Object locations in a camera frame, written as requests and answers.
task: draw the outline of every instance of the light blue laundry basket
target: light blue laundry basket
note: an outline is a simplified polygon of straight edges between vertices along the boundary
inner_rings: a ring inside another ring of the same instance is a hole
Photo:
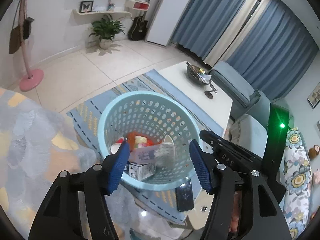
[[[138,181],[123,173],[121,179],[140,189],[162,191],[174,189],[196,174],[189,155],[189,142],[200,145],[199,128],[192,116],[177,102],[159,93],[128,92],[115,98],[103,111],[98,125],[98,142],[103,158],[111,146],[129,132],[146,134],[160,142],[169,134],[177,149],[177,160],[156,174]]]

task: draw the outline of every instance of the pink base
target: pink base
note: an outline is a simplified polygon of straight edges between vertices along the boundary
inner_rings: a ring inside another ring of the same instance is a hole
[[[22,92],[27,92],[35,88],[43,80],[44,73],[41,69],[31,70],[32,78],[28,78],[27,75],[23,76],[20,80],[20,90]]]

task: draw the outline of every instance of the smartphone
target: smartphone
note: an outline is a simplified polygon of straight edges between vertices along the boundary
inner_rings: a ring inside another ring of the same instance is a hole
[[[177,209],[180,212],[194,208],[191,180],[176,188]]]

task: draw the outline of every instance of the white sheer curtain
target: white sheer curtain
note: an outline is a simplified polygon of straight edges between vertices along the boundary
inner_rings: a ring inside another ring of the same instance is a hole
[[[218,61],[227,60],[236,48],[243,41],[245,36],[252,29],[254,24],[257,22],[264,9],[271,0],[261,0],[259,6],[254,12],[253,16],[244,26],[242,31],[239,33],[242,25],[244,24],[247,16],[251,12],[252,8],[258,0],[246,0],[238,11],[228,28],[225,30],[221,38],[218,40],[216,45],[212,48],[208,56],[204,59],[204,62],[210,66],[214,66]]]

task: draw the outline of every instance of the black guitar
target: black guitar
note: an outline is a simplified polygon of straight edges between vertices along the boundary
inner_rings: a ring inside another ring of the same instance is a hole
[[[147,35],[147,24],[148,21],[145,20],[147,11],[143,13],[142,16],[135,17],[133,24],[128,32],[128,38],[131,41],[141,41]]]

